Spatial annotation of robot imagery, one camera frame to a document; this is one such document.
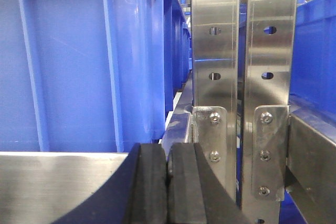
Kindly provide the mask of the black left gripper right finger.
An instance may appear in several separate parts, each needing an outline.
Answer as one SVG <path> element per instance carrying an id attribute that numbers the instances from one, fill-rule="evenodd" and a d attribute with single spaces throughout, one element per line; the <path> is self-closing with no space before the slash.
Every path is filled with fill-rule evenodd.
<path id="1" fill-rule="evenodd" d="M 168 223 L 250 223 L 197 143 L 175 143 L 168 157 Z"/>

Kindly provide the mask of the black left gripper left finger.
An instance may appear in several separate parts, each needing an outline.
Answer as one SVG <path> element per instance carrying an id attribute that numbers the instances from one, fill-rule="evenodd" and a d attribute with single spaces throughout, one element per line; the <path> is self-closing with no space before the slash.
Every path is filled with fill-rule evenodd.
<path id="1" fill-rule="evenodd" d="M 158 144 L 135 144 L 111 177 L 56 223 L 167 223 L 166 159 Z"/>

